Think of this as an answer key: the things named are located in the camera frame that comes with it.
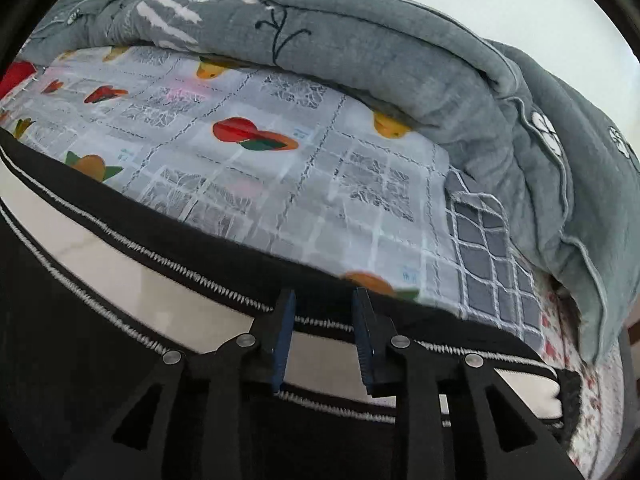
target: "fruit print bed sheet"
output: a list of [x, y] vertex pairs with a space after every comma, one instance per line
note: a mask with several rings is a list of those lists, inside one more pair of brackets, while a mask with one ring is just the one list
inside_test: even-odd
[[500, 204], [445, 150], [335, 89], [151, 46], [92, 48], [0, 105], [21, 142], [158, 212], [542, 346]]

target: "white floral embroidery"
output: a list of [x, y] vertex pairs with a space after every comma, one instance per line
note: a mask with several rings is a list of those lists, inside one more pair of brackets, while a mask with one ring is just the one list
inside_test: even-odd
[[192, 38], [186, 32], [179, 30], [178, 28], [172, 27], [165, 20], [163, 20], [158, 13], [156, 13], [151, 7], [149, 7], [145, 2], [140, 2], [136, 5], [136, 10], [138, 14], [145, 18], [152, 27], [157, 27], [161, 29], [165, 34], [169, 36], [173, 36], [174, 38], [178, 38], [179, 40], [185, 43], [197, 44], [198, 41]]
[[531, 121], [542, 134], [542, 138], [545, 140], [549, 149], [554, 152], [555, 155], [562, 157], [562, 144], [560, 143], [560, 137], [556, 134], [556, 130], [553, 124], [551, 124], [549, 118], [546, 115], [533, 112], [531, 115]]
[[264, 79], [260, 90], [285, 102], [317, 110], [322, 103], [326, 86], [303, 77], [276, 72]]
[[153, 0], [163, 7], [167, 7], [171, 9], [176, 16], [182, 18], [183, 20], [191, 23], [198, 23], [202, 21], [202, 18], [197, 12], [194, 12], [191, 9], [188, 9], [185, 6], [182, 6], [178, 2], [174, 2], [173, 0]]
[[628, 148], [628, 145], [626, 144], [625, 137], [623, 137], [622, 134], [619, 131], [617, 131], [613, 126], [609, 128], [609, 135], [611, 136], [611, 139], [613, 140], [613, 142], [616, 143], [616, 146], [618, 147], [618, 151], [622, 153], [624, 156], [626, 156], [626, 158], [631, 158], [631, 154], [629, 153], [629, 148]]

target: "red fruit print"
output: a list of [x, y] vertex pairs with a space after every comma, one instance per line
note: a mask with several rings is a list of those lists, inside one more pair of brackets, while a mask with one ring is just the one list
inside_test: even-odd
[[558, 352], [549, 341], [545, 343], [545, 354], [551, 357], [552, 359], [558, 358]]
[[213, 125], [213, 135], [222, 142], [237, 142], [252, 152], [295, 150], [298, 143], [276, 132], [258, 130], [249, 119], [230, 117]]
[[47, 87], [42, 91], [43, 94], [53, 94], [53, 92], [60, 90], [65, 84], [63, 82], [54, 79]]
[[213, 134], [223, 142], [242, 142], [255, 139], [258, 128], [249, 119], [231, 117], [213, 125]]
[[107, 99], [113, 99], [116, 97], [120, 97], [121, 95], [126, 95], [129, 92], [126, 90], [121, 90], [118, 88], [114, 88], [111, 85], [100, 86], [95, 91], [84, 100], [85, 104], [96, 104], [101, 103], [102, 101], [106, 101]]
[[12, 62], [4, 76], [0, 76], [0, 99], [35, 72], [35, 67], [28, 61]]

